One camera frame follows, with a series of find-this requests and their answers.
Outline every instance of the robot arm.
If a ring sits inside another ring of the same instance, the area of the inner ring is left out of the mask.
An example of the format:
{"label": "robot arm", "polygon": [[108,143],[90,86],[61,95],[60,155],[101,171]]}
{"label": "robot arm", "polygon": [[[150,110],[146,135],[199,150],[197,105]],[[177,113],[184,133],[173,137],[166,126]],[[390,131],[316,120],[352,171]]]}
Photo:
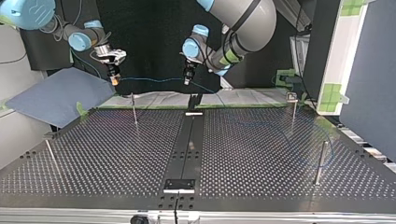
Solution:
{"label": "robot arm", "polygon": [[111,47],[107,41],[109,35],[101,22],[88,21],[84,29],[80,29],[55,15],[55,0],[0,0],[0,21],[25,30],[52,34],[58,41],[68,41],[76,51],[94,48],[95,58],[107,66],[112,84],[119,84],[119,65],[124,61],[126,52]]}
{"label": "robot arm", "polygon": [[273,0],[197,0],[218,18],[229,31],[223,46],[214,51],[206,44],[209,29],[195,25],[183,45],[187,58],[185,84],[193,78],[197,64],[224,76],[231,65],[240,63],[250,52],[259,51],[271,40],[276,28],[276,7]]}

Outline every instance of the silver metal rod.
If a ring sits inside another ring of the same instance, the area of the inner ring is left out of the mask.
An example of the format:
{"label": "silver metal rod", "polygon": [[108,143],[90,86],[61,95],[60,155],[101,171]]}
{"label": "silver metal rod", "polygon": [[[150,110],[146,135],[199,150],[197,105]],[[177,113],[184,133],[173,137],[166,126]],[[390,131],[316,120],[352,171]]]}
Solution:
{"label": "silver metal rod", "polygon": [[134,110],[134,123],[137,124],[137,115],[136,115],[136,108],[134,103],[134,93],[132,92],[132,108]]}
{"label": "silver metal rod", "polygon": [[47,148],[49,149],[50,156],[55,160],[55,155],[53,154],[52,147],[50,146],[50,140],[46,140]]}
{"label": "silver metal rod", "polygon": [[296,102],[294,103],[294,110],[293,110],[293,120],[295,120],[295,119],[296,119],[297,104],[298,104],[298,101],[296,101]]}
{"label": "silver metal rod", "polygon": [[320,176],[323,170],[323,163],[324,163],[324,153],[326,149],[328,148],[329,142],[324,141],[322,145],[322,150],[320,152],[320,157],[319,157],[319,164],[318,164],[318,170],[317,170],[317,175],[315,176],[315,185],[319,185],[320,183]]}

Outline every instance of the white wall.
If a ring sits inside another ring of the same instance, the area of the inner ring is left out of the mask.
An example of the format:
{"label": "white wall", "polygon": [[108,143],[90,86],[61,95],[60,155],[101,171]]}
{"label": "white wall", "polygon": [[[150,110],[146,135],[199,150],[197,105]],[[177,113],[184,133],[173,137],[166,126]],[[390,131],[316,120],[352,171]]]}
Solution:
{"label": "white wall", "polygon": [[[29,89],[46,75],[31,71],[25,52],[19,32],[0,25],[0,104]],[[0,169],[38,145],[49,131],[48,124],[0,106]]]}

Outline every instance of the metal base plate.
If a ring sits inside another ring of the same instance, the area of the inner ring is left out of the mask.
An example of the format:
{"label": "metal base plate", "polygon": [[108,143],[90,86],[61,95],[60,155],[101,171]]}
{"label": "metal base plate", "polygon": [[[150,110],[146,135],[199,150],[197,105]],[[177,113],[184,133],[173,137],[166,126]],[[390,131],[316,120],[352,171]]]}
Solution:
{"label": "metal base plate", "polygon": [[184,111],[100,110],[1,173],[0,206],[158,209]]}
{"label": "metal base plate", "polygon": [[[311,110],[99,110],[0,171],[0,207],[396,213],[396,175]],[[319,155],[325,151],[319,185]],[[163,194],[167,179],[193,194]]]}
{"label": "metal base plate", "polygon": [[[292,113],[291,107],[206,110],[202,162],[190,168],[200,171],[193,210],[396,212],[391,170],[311,110],[299,110],[295,120]],[[331,146],[316,186],[324,141]]]}

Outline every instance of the blue cable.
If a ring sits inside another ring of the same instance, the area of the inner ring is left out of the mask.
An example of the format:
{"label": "blue cable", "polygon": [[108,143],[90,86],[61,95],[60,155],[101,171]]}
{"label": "blue cable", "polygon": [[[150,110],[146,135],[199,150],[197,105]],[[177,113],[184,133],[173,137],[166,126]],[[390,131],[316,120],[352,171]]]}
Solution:
{"label": "blue cable", "polygon": [[164,83],[168,81],[180,81],[183,80],[181,77],[172,77],[168,79],[154,79],[154,78],[148,78],[148,77],[125,77],[121,81],[124,80],[135,80],[135,81],[151,81],[151,82],[156,82],[156,83]]}
{"label": "blue cable", "polygon": [[85,62],[84,60],[82,60],[80,57],[77,56],[77,54],[76,54],[72,49],[70,49],[70,51],[72,52],[72,54],[73,54],[77,59],[79,59],[80,61],[82,61],[83,63],[87,64],[89,67],[91,67],[91,68],[96,72],[96,74],[98,75],[99,78],[102,78],[102,76],[100,75],[100,72],[99,72],[92,64],[87,63],[87,62]]}
{"label": "blue cable", "polygon": [[[168,79],[154,79],[154,78],[148,78],[148,77],[126,77],[126,78],[123,78],[121,81],[123,81],[123,80],[136,80],[136,81],[142,80],[142,81],[151,81],[151,82],[156,82],[156,83],[164,83],[164,82],[168,82],[168,81],[183,80],[183,78],[181,78],[181,77],[172,77],[172,78],[168,78]],[[196,86],[196,87],[201,88],[202,90],[205,90],[205,91],[208,91],[210,93],[216,94],[216,96],[219,98],[219,100],[223,104],[224,108],[227,108],[226,104],[221,100],[221,98],[219,97],[219,95],[216,92],[214,92],[214,91],[212,91],[212,90],[210,90],[210,89],[208,89],[208,88],[206,88],[206,87],[204,87],[204,86],[202,86],[202,85],[200,85],[198,83],[195,83],[195,82],[191,82],[191,84]],[[289,148],[292,149],[294,151],[294,153],[297,155],[297,153],[298,153],[297,150],[295,150],[295,147],[292,146],[292,144],[291,144],[289,138],[286,136],[286,134],[282,130],[277,128],[275,125],[273,125],[271,122],[269,122],[269,121],[254,121],[254,122],[249,123],[249,122],[237,121],[236,123],[239,123],[239,124],[242,124],[242,125],[249,125],[249,124],[258,125],[260,123],[269,125],[271,128],[277,130],[279,133],[282,134],[282,136],[283,136],[283,138],[285,138]],[[326,130],[324,130],[322,127],[318,126],[315,122],[313,122],[312,124],[315,127],[319,128],[326,135],[326,137],[327,137],[327,139],[329,141],[329,144],[330,144],[331,154],[332,155],[331,155],[330,159],[322,166],[309,164],[309,161],[306,161],[304,159],[300,159],[300,161],[302,161],[303,163],[308,164],[308,165],[310,165],[312,167],[315,167],[315,168],[327,168],[329,165],[332,164],[332,162],[334,160],[334,155],[335,155],[334,154],[332,140],[330,138],[329,133]]]}

